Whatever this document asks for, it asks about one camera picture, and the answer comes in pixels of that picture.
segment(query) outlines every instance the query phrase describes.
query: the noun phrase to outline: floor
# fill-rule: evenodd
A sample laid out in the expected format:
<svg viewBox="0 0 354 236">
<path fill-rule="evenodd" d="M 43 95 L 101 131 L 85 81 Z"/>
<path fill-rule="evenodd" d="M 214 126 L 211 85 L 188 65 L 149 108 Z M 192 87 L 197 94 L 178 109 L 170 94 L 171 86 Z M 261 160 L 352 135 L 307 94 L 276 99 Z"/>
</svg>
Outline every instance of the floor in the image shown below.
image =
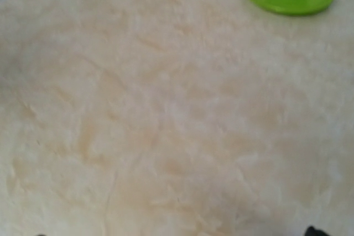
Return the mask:
<svg viewBox="0 0 354 236">
<path fill-rule="evenodd" d="M 1 0 L 0 235 L 354 235 L 354 0 Z"/>
</svg>

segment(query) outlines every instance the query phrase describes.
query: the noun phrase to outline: black object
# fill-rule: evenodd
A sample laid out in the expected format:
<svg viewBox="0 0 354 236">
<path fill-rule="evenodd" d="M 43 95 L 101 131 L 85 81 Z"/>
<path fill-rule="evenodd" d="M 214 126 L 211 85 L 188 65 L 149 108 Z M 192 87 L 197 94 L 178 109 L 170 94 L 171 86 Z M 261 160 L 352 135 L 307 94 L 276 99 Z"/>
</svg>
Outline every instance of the black object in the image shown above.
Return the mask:
<svg viewBox="0 0 354 236">
<path fill-rule="evenodd" d="M 323 230 L 315 229 L 313 226 L 309 227 L 304 236 L 329 236 Z"/>
</svg>

